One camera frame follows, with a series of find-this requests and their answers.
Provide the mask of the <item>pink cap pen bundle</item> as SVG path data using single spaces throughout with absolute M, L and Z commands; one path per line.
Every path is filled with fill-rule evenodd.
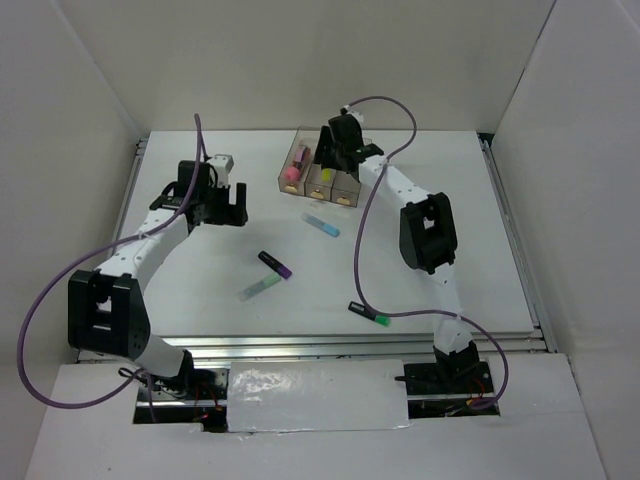
M 310 157 L 310 148 L 306 145 L 300 145 L 294 154 L 291 164 L 283 174 L 285 180 L 288 182 L 298 181 Z

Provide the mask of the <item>black purple highlighter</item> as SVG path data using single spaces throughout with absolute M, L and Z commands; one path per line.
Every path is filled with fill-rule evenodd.
M 292 276 L 292 271 L 288 267 L 266 251 L 260 251 L 258 258 L 283 279 L 288 280 Z

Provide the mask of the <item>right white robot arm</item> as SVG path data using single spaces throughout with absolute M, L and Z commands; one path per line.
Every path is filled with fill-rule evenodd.
M 361 116 L 344 107 L 321 128 L 314 162 L 350 175 L 380 195 L 399 214 L 399 251 L 412 270 L 434 282 L 436 379 L 448 392 L 460 391 L 479 364 L 473 336 L 461 316 L 454 279 L 458 239 L 449 197 L 418 186 L 389 162 L 382 149 L 364 141 Z

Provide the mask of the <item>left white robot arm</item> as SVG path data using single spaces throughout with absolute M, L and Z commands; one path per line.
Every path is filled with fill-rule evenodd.
M 68 281 L 68 341 L 81 351 L 120 357 L 145 369 L 176 399 L 189 397 L 206 374 L 191 353 L 151 331 L 144 292 L 169 254 L 203 224 L 247 223 L 247 188 L 229 184 L 234 160 L 217 154 L 183 160 L 177 178 L 151 203 L 132 240 L 92 271 Z

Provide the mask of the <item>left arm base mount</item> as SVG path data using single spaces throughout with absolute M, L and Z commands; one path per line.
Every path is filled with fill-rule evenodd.
M 196 369 L 196 380 L 185 389 L 170 387 L 158 378 L 148 387 L 146 374 L 121 367 L 118 374 L 138 383 L 133 423 L 136 425 L 195 424 L 205 432 L 225 433 L 230 370 Z

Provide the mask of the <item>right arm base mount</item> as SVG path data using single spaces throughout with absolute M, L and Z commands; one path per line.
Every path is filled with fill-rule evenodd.
M 497 415 L 497 406 L 474 410 L 473 404 L 494 395 L 494 383 L 486 361 L 480 361 L 459 377 L 448 376 L 439 360 L 405 363 L 394 378 L 404 385 L 410 419 Z

